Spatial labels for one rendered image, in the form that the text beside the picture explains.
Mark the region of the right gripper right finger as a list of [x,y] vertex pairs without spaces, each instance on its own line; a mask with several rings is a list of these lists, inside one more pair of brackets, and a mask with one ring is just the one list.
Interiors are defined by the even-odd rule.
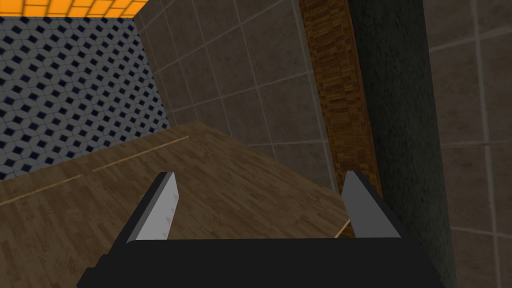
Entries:
[[346,172],[341,198],[357,238],[401,238],[382,197],[360,171]]

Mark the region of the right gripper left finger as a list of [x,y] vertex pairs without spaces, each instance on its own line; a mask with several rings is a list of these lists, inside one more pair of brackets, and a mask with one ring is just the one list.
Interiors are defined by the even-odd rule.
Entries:
[[126,223],[125,242],[168,239],[178,201],[175,174],[159,173]]

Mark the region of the dark grey door leaf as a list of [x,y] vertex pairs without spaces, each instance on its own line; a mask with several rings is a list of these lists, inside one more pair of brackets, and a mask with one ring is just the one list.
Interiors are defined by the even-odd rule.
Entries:
[[348,0],[384,201],[458,288],[423,0]]

